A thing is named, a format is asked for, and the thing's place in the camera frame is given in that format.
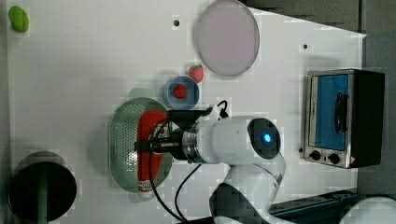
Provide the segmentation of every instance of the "blue light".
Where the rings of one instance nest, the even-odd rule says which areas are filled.
[[[268,133],[266,133],[265,135],[264,135],[264,141],[265,142],[271,142],[271,136],[268,134]]]

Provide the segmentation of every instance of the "green object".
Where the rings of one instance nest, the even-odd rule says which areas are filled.
[[[140,117],[149,110],[155,109],[166,113],[166,108],[159,102],[142,97],[121,105],[113,114],[108,129],[108,163],[110,173],[116,183],[123,189],[138,193],[137,178],[137,152],[134,150],[137,128]],[[172,167],[173,157],[169,153],[163,154],[163,161],[154,180],[155,186],[159,186],[169,175]]]
[[[29,30],[29,18],[26,12],[20,7],[12,7],[8,12],[12,28],[19,33]]]

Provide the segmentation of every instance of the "cable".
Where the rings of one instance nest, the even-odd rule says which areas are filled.
[[[187,222],[188,220],[183,216],[183,214],[181,213],[180,209],[178,209],[178,204],[177,204],[178,194],[180,193],[181,188],[183,188],[183,185],[187,182],[187,180],[190,178],[190,176],[192,176],[192,175],[198,170],[198,168],[200,168],[201,166],[202,166],[202,164],[197,165],[197,166],[191,171],[191,173],[190,173],[188,176],[186,176],[186,178],[183,180],[183,182],[181,182],[180,186],[178,187],[178,189],[177,189],[177,191],[176,191],[176,195],[175,195],[175,208],[176,208],[178,214],[179,214],[179,215],[181,216],[181,218],[183,219],[183,221],[186,221],[186,222]]]
[[[223,100],[223,101],[221,101],[220,103],[218,103],[218,107],[220,106],[220,105],[223,105],[224,104],[224,110],[226,110],[227,109],[227,101],[226,100]]]
[[[169,123],[169,120],[168,120],[168,119],[162,119],[162,120],[160,120],[159,122],[157,122],[157,123],[154,125],[154,129],[153,129],[152,133],[154,133],[155,127],[157,127],[158,124],[160,124],[160,123],[162,123],[162,122],[164,122],[164,121],[166,121],[165,124],[163,124],[163,125],[161,126],[161,128],[156,132],[155,136],[153,136],[153,134],[151,135],[151,137],[153,137],[154,140],[158,138],[158,136],[159,136],[160,133],[161,133],[161,130],[163,129],[163,127],[165,127],[166,124]],[[172,215],[172,217],[174,217],[175,219],[177,219],[177,220],[179,220],[179,221],[183,221],[183,219],[182,219],[181,217],[179,217],[178,215],[176,215],[174,212],[172,212],[172,210],[169,209],[168,206],[166,206],[166,204],[163,202],[163,200],[161,199],[160,195],[158,194],[157,188],[155,187],[154,181],[153,181],[153,179],[152,179],[152,173],[151,173],[151,161],[152,161],[153,149],[154,149],[154,148],[153,148],[153,145],[151,145],[151,147],[150,147],[150,153],[149,153],[149,158],[148,158],[148,176],[149,176],[149,182],[150,182],[151,188],[152,188],[152,190],[154,191],[155,197],[157,197],[158,202],[163,206],[163,208],[164,208],[170,215]]]
[[[226,118],[229,117],[228,114],[227,114],[227,112],[226,112],[226,110],[227,110],[227,105],[228,105],[228,104],[227,104],[227,101],[226,101],[226,100],[221,101],[221,102],[218,104],[218,107],[221,106],[221,105],[224,105],[224,108],[222,108],[222,109],[220,110],[219,115],[221,116],[222,119],[226,119]]]

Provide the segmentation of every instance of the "round plate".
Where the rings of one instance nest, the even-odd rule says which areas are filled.
[[[209,6],[198,21],[196,37],[202,60],[219,75],[246,72],[259,52],[257,22],[247,7],[234,0]]]

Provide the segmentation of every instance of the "white tabletop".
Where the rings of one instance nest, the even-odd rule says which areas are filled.
[[[132,203],[107,165],[107,126],[132,88],[155,89],[200,63],[194,22],[213,1],[19,1],[27,34],[7,31],[12,167],[47,150],[62,156],[78,181],[73,208],[53,223],[170,223],[155,201]],[[304,78],[311,69],[360,68],[362,35],[251,9],[261,48],[253,66],[238,77],[205,68],[201,103],[229,99],[231,115],[262,115],[282,133],[287,172],[276,203],[357,186],[357,170],[304,161]],[[173,27],[179,19],[180,26]],[[194,165],[179,162],[159,188],[173,194]],[[186,184],[180,208],[187,217],[210,216],[208,198],[226,165],[203,166]]]

